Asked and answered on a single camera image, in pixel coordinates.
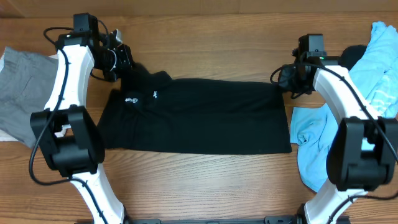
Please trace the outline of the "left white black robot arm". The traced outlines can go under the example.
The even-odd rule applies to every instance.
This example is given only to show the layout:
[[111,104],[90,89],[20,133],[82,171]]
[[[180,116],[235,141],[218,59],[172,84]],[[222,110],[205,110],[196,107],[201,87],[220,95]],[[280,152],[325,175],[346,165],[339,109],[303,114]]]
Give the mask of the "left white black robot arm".
[[101,33],[101,24],[89,13],[75,14],[73,27],[65,28],[66,33],[53,42],[58,56],[57,74],[44,109],[30,117],[37,140],[29,160],[29,174],[34,182],[44,185],[34,174],[34,158],[41,151],[48,167],[63,177],[60,182],[69,182],[79,191],[93,223],[130,223],[105,174],[105,149],[86,109],[86,95],[94,69],[103,72],[102,81],[115,82],[132,70],[134,61],[120,31]]

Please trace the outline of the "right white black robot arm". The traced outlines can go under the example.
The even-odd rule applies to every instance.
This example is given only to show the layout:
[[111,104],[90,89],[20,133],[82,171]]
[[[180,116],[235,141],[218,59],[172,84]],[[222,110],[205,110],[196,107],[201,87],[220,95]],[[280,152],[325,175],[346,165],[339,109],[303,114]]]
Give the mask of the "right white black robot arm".
[[338,124],[326,159],[328,178],[295,215],[268,216],[265,223],[349,223],[343,212],[357,199],[388,184],[397,164],[397,120],[383,118],[362,96],[337,56],[329,56],[321,34],[298,39],[295,61],[275,73],[275,84],[291,99],[318,92]]

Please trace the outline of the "black t-shirt with white logo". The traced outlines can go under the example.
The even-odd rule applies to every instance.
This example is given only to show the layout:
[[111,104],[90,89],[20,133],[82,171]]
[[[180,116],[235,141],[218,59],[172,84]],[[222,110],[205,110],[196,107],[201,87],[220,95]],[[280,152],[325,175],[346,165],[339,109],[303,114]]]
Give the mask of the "black t-shirt with white logo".
[[292,150],[276,86],[173,79],[141,64],[122,72],[97,127],[107,149],[224,155]]

